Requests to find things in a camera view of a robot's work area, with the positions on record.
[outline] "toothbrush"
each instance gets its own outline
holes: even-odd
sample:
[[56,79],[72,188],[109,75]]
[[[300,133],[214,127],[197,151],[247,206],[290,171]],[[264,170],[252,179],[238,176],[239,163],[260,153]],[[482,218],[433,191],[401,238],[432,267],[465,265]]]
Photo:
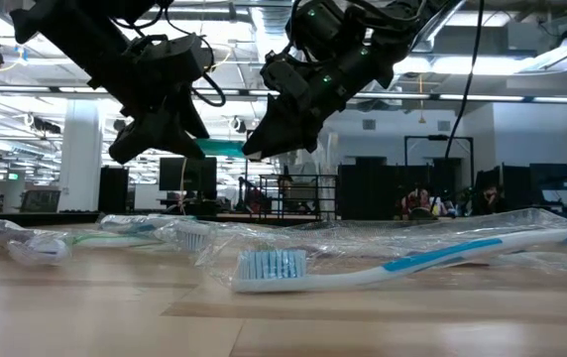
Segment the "toothbrush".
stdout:
[[175,243],[187,252],[197,252],[211,241],[213,231],[210,225],[181,220],[154,232],[154,237],[164,242]]
[[400,258],[370,270],[337,275],[306,275],[305,251],[302,250],[242,252],[238,258],[238,269],[231,289],[237,293],[344,289],[550,243],[567,244],[567,229],[542,229],[477,239]]

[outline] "wooden table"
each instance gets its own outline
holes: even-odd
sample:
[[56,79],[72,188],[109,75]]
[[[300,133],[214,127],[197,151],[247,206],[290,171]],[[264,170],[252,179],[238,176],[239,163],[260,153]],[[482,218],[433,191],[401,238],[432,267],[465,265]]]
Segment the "wooden table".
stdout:
[[567,278],[425,272],[374,291],[240,296],[170,254],[0,251],[0,357],[567,356]]

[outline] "black cable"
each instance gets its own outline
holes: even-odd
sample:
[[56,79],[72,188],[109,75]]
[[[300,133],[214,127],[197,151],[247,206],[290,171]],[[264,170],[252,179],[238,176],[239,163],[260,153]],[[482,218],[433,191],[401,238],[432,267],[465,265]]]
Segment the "black cable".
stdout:
[[116,18],[111,18],[111,20],[114,24],[116,24],[117,26],[122,27],[124,29],[137,30],[136,32],[139,33],[139,35],[140,35],[140,30],[147,29],[149,27],[154,26],[161,19],[164,10],[165,10],[165,8],[161,7],[158,14],[156,14],[156,18],[154,20],[148,22],[147,24],[140,25],[140,26],[137,26],[133,23],[123,24],[123,23],[118,22],[118,20],[116,20]]
[[292,3],[292,9],[290,10],[290,39],[287,42],[287,45],[285,45],[283,50],[280,52],[280,54],[287,54],[292,48],[292,39],[294,39],[294,16],[296,15],[296,9],[299,7],[300,2],[301,0],[294,0],[294,2]]
[[537,26],[539,26],[539,29],[543,30],[544,33],[546,33],[549,36],[552,36],[554,38],[560,39],[561,35],[555,35],[551,32],[548,31],[548,29],[545,28],[545,25],[543,23],[538,23]]
[[383,12],[381,9],[377,8],[376,6],[370,4],[369,2],[367,2],[365,0],[345,0],[345,1],[352,3],[354,5],[358,5],[361,8],[363,8],[364,10],[369,11],[370,13],[380,17],[381,19],[383,19],[385,21],[414,22],[414,21],[417,21],[418,19],[420,19],[420,16],[422,15],[422,11],[424,11],[424,8],[426,7],[428,0],[422,0],[420,2],[420,5],[418,6],[418,10],[415,12],[415,14],[411,17],[408,17],[408,18],[397,18],[397,17],[390,16],[390,15],[386,14],[385,12]]
[[[169,8],[165,8],[164,10],[165,12],[165,19],[167,20],[167,23],[169,24],[169,26],[171,26],[172,28],[174,28],[175,30],[185,34],[185,35],[191,35],[191,33],[189,31],[183,30],[181,28],[179,28],[178,26],[174,25],[171,22],[171,18],[169,16]],[[207,71],[211,70],[213,68],[213,65],[215,64],[215,53],[213,52],[213,48],[211,47],[211,45],[208,43],[208,41],[206,41],[204,39],[204,36],[199,36],[200,40],[202,40],[202,42],[204,43],[204,45],[206,45],[208,47],[208,49],[211,51],[211,60],[209,61],[209,66],[206,69]]]
[[142,38],[145,37],[145,34],[143,33],[143,31],[141,31],[141,29],[136,28],[136,29],[134,29],[134,31],[136,31],[136,33],[138,34],[138,36],[140,36],[140,37],[142,37]]
[[[453,129],[451,130],[451,135],[449,135],[449,142],[446,144],[446,152],[444,153],[444,163],[446,164],[449,160],[449,155],[451,154],[451,146],[453,145],[453,138],[455,137],[455,132],[458,130],[458,126],[460,125],[460,121],[462,120],[462,116],[464,116],[464,112],[466,111],[466,106],[469,99],[469,92],[471,91],[471,84],[473,83],[473,72],[475,71],[475,64],[478,61],[478,53],[480,51],[480,41],[482,39],[482,24],[484,20],[484,7],[485,7],[485,0],[480,0],[480,8],[478,14],[478,27],[475,32],[475,45],[473,46],[473,58],[471,60],[471,72],[469,72],[469,77],[466,81],[466,87],[464,88],[464,96],[462,97],[462,104],[460,106],[460,111],[458,113],[458,118],[455,120],[453,124]],[[433,207],[437,203],[437,195],[433,198],[433,204],[431,204],[431,211],[433,211]]]
[[222,88],[220,88],[219,85],[217,85],[217,83],[215,82],[215,80],[213,80],[208,73],[204,73],[202,75],[202,77],[204,78],[204,80],[206,80],[209,84],[211,84],[211,86],[213,87],[213,89],[215,89],[215,91],[217,92],[217,94],[220,96],[220,102],[219,103],[215,103],[213,101],[211,101],[210,99],[208,99],[207,97],[205,97],[204,95],[200,94],[195,88],[191,87],[191,92],[198,97],[201,101],[203,101],[204,103],[210,105],[210,106],[214,106],[214,107],[223,107],[224,104],[226,104],[226,95],[224,94],[224,91],[222,90]]
[[[191,35],[190,32],[183,30],[181,28],[179,28],[178,26],[174,25],[171,22],[170,16],[169,16],[169,8],[165,8],[164,9],[164,13],[165,13],[165,19],[167,20],[167,23],[169,24],[169,26],[171,26],[172,28],[174,28],[175,30],[178,30],[179,32],[185,34],[185,35]],[[222,107],[226,104],[226,94],[224,94],[224,91],[222,90],[222,88],[220,88],[219,85],[217,85],[217,83],[215,82],[215,80],[213,80],[213,78],[211,78],[208,75],[208,71],[212,70],[213,67],[215,66],[215,53],[213,52],[213,48],[211,47],[211,44],[208,43],[208,41],[206,41],[204,39],[204,36],[198,36],[200,38],[200,40],[204,43],[204,45],[206,45],[211,53],[211,58],[209,61],[209,66],[208,68],[204,71],[204,74],[202,75],[202,77],[204,78],[204,80],[206,80],[212,87],[213,89],[215,89],[215,91],[217,92],[217,94],[220,96],[220,102],[216,103],[213,102],[211,100],[209,100],[208,98],[206,98],[205,96],[203,96],[202,94],[200,94],[195,88],[191,87],[191,93],[193,93],[196,97],[198,97],[201,101],[203,101],[204,103],[213,106],[213,107]]]
[[305,56],[305,61],[308,63],[312,63],[312,57],[310,56],[310,53],[307,51],[307,48],[303,48],[303,55]]

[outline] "computer monitor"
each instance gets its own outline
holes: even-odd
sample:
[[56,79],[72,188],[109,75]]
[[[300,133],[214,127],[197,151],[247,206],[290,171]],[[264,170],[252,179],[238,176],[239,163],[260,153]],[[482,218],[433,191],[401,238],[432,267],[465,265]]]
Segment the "computer monitor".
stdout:
[[22,199],[22,213],[55,213],[58,208],[59,190],[27,190]]
[[567,164],[530,164],[532,180],[541,190],[567,190]]
[[[184,184],[182,184],[182,167]],[[192,190],[210,198],[217,190],[217,159],[161,158],[160,190]]]
[[504,195],[510,209],[543,203],[543,193],[532,180],[530,167],[503,165]]
[[499,187],[501,185],[501,175],[502,171],[500,167],[495,167],[494,169],[489,171],[478,172],[475,178],[475,189],[485,190],[490,187]]

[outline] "wall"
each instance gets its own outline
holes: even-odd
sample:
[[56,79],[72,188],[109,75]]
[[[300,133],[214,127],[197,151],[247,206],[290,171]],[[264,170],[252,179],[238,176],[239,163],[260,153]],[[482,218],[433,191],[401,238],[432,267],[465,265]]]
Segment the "wall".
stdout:
[[462,118],[464,134],[474,138],[475,172],[491,170],[497,165],[495,154],[495,113],[493,104],[472,109]]
[[[567,164],[567,105],[494,106],[496,160],[508,165]],[[546,199],[556,199],[545,192]],[[567,203],[567,191],[558,194]]]
[[137,184],[134,190],[134,209],[166,208],[159,199],[167,198],[167,193],[160,191],[157,184]]
[[[455,122],[456,114],[451,110],[425,110],[425,123],[419,123],[420,111],[404,114],[400,111],[372,111],[368,113],[347,110],[333,115],[325,122],[326,130],[338,133],[338,158],[341,164],[353,165],[355,157],[385,157],[388,165],[404,164],[404,137],[449,135],[450,132],[438,131],[438,120]],[[364,131],[363,119],[376,119],[376,131]],[[456,136],[465,136],[463,126],[458,128]],[[422,139],[410,139],[408,142],[408,162],[410,165],[432,164],[433,158],[443,158],[446,142],[431,142]],[[451,147],[451,158],[463,159],[463,183],[469,180],[469,144],[455,142]]]

